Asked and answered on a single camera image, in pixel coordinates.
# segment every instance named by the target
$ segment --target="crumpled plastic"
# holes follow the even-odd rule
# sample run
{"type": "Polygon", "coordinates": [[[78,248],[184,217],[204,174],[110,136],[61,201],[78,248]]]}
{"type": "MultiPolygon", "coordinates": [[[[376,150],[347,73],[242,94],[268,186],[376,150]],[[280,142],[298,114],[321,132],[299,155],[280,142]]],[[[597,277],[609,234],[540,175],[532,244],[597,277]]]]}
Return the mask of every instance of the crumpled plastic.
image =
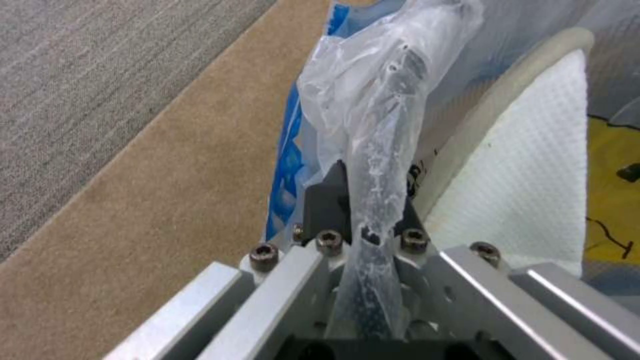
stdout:
{"type": "Polygon", "coordinates": [[[478,0],[407,0],[349,38],[322,37],[298,78],[322,174],[342,160],[348,175],[353,248],[331,337],[403,336],[408,319],[391,244],[406,173],[428,95],[482,22],[478,0]]]}

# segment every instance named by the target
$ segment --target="gray carpet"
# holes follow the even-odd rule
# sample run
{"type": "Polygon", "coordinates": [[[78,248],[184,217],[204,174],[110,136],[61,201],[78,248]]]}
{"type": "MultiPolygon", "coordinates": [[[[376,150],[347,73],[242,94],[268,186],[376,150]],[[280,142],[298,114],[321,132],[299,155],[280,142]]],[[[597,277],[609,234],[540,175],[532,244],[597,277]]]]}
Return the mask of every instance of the gray carpet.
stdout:
{"type": "Polygon", "coordinates": [[[0,261],[273,2],[0,0],[0,261]]]}

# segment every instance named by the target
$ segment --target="screw head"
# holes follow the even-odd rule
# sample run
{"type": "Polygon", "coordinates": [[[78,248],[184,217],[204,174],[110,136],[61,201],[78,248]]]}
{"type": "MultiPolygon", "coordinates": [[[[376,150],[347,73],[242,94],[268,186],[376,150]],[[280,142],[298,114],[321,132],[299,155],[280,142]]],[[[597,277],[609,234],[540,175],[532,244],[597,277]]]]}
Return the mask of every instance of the screw head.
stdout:
{"type": "Polygon", "coordinates": [[[423,254],[428,244],[429,236],[420,229],[405,229],[400,237],[400,249],[410,254],[423,254]]]}
{"type": "Polygon", "coordinates": [[[336,256],[342,252],[342,235],[333,230],[322,230],[316,235],[316,249],[326,256],[336,256]]]}
{"type": "Polygon", "coordinates": [[[255,271],[270,272],[278,264],[278,248],[270,243],[261,243],[249,253],[249,262],[255,271]]]}
{"type": "Polygon", "coordinates": [[[301,243],[303,240],[303,229],[302,224],[295,223],[293,224],[293,241],[296,243],[301,243]]]}
{"type": "Polygon", "coordinates": [[[469,246],[469,250],[491,264],[494,268],[498,267],[500,263],[500,250],[498,250],[497,247],[484,241],[476,241],[469,246]]]}

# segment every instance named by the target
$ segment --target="floor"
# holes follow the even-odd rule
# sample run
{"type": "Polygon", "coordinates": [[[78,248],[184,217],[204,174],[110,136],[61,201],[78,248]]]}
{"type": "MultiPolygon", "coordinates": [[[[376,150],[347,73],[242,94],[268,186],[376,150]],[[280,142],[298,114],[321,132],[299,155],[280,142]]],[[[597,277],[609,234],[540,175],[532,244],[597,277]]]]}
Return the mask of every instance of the floor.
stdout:
{"type": "Polygon", "coordinates": [[[0,262],[273,2],[1,0],[0,262]]]}
{"type": "Polygon", "coordinates": [[[329,4],[278,0],[0,264],[2,360],[100,359],[255,246],[287,94],[329,4]]]}

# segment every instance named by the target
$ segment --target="white paper towel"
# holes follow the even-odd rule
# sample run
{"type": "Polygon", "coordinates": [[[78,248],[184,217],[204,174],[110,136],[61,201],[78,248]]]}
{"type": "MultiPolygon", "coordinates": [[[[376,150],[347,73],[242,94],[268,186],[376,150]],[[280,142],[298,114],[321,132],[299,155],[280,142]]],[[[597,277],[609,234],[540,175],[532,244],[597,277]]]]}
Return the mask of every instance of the white paper towel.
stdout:
{"type": "Polygon", "coordinates": [[[584,52],[575,50],[507,107],[427,216],[439,249],[486,241],[512,267],[553,261],[580,275],[586,91],[584,52]]]}

